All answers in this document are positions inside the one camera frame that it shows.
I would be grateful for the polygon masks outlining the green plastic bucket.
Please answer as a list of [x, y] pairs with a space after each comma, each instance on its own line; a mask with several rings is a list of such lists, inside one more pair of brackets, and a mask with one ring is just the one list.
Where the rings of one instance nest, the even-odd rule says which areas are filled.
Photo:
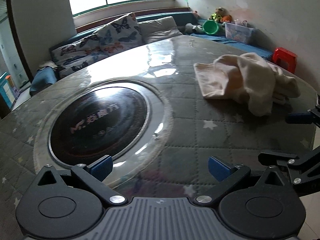
[[203, 23], [202, 28], [207, 35], [214, 35], [219, 31], [219, 24], [214, 20], [206, 20]]

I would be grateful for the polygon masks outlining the cream sweater garment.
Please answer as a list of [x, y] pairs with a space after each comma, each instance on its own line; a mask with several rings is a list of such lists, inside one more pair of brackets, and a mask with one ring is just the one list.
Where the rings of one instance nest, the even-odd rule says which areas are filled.
[[271, 114], [274, 102], [300, 96], [296, 78], [256, 53], [222, 55], [211, 64], [194, 64], [194, 71], [204, 98], [246, 103], [256, 116]]

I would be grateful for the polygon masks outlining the butterfly pillow lying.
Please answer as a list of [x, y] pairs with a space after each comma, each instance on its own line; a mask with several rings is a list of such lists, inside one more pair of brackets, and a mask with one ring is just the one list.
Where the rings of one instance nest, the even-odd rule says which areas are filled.
[[99, 36], [93, 34], [52, 50], [51, 56], [57, 66], [55, 69], [59, 78], [107, 58], [108, 55], [100, 49], [99, 41]]

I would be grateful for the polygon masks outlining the clear plastic storage box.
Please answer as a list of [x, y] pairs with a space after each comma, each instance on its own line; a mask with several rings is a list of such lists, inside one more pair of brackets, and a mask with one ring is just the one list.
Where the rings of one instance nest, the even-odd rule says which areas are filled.
[[249, 28], [242, 25], [225, 23], [225, 36], [227, 39], [250, 44], [253, 41], [256, 28]]

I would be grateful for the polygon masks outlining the teal sofa bench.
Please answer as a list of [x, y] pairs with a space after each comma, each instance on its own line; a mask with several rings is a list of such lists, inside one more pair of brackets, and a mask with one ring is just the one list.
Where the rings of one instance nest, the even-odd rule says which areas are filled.
[[[185, 8], [165, 8], [165, 9], [154, 9], [154, 10], [146, 10], [146, 11], [138, 11], [136, 12], [136, 20], [137, 22], [149, 21], [149, 20], [157, 20], [163, 17], [172, 16], [178, 26], [178, 29], [183, 32], [184, 26], [187, 23], [191, 23], [194, 25], [202, 25], [205, 20], [200, 19], [198, 16], [195, 15], [194, 12], [186, 11]], [[74, 43], [88, 35], [93, 34], [97, 29], [101, 28], [103, 25], [110, 23], [111, 21], [115, 20], [119, 16], [112, 16], [97, 22], [93, 22], [87, 25], [83, 25], [80, 27], [80, 31], [73, 37], [62, 41], [52, 47], [49, 48], [50, 56], [53, 56], [53, 50], [68, 45], [70, 43]], [[258, 54], [260, 57], [271, 61], [273, 53], [267, 49], [261, 48], [254, 44], [244, 44], [238, 41], [230, 40], [225, 37], [223, 33], [223, 29], [220, 28], [217, 35], [207, 35], [207, 34], [196, 34], [196, 37], [204, 38], [207, 40], [215, 41], [221, 44], [226, 44], [234, 48], [238, 48], [240, 50], [246, 52], [254, 52]]]

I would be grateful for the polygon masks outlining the grey quilted star table cover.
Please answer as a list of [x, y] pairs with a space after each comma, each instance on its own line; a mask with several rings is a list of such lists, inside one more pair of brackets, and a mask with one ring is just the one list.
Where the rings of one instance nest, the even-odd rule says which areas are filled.
[[[31, 97], [1, 121], [1, 239], [297, 239], [306, 210], [289, 176], [259, 163], [263, 151], [312, 150], [313, 124], [288, 124], [317, 105], [316, 91], [296, 78], [300, 96], [253, 115], [246, 103], [205, 99], [194, 64], [212, 63], [230, 46], [180, 36], [94, 63]], [[149, 103], [139, 138], [112, 157], [103, 183], [127, 204], [102, 204], [77, 188], [73, 166], [49, 149], [56, 118], [97, 89], [123, 86]], [[251, 169], [242, 189], [219, 204], [194, 198], [219, 182], [209, 158]]]

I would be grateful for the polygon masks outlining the beige cushion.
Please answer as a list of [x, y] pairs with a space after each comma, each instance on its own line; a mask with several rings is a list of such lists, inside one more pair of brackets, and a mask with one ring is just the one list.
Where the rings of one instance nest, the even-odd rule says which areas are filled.
[[143, 21], [139, 27], [145, 44], [183, 35], [172, 16]]

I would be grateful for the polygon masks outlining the plush toy bear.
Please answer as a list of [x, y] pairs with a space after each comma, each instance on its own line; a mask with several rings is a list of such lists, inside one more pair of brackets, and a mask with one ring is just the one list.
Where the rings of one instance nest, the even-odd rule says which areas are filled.
[[224, 8], [219, 7], [215, 9], [215, 12], [210, 15], [208, 20], [212, 20], [216, 23], [231, 23], [233, 19], [231, 15], [227, 15], [226, 10]]

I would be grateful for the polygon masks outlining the butterfly pillow upright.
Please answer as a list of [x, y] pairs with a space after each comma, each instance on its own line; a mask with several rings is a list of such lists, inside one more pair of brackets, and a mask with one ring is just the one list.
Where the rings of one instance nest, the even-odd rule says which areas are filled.
[[134, 12], [102, 26], [94, 32], [99, 38], [100, 50], [112, 56], [143, 44], [139, 24]]

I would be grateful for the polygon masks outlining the red plastic stool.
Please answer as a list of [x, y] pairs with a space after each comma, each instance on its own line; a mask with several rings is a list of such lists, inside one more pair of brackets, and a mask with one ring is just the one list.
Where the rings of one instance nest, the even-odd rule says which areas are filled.
[[283, 47], [277, 47], [273, 52], [272, 62], [294, 74], [297, 66], [297, 57], [295, 53]]

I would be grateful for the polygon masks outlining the blue toy shelf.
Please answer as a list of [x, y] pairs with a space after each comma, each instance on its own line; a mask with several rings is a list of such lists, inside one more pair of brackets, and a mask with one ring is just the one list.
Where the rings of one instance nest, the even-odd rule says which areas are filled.
[[12, 109], [16, 100], [18, 99], [19, 92], [15, 86], [11, 86], [9, 82], [9, 73], [5, 72], [1, 76], [1, 97], [7, 104], [9, 109]]

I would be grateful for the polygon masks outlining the black round induction cooktop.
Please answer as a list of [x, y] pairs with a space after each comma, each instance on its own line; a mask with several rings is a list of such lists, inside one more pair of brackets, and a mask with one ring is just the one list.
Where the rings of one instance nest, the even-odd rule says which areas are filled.
[[91, 164], [126, 151], [148, 123], [146, 97], [128, 87], [111, 86], [73, 101], [56, 118], [49, 149], [65, 165]]

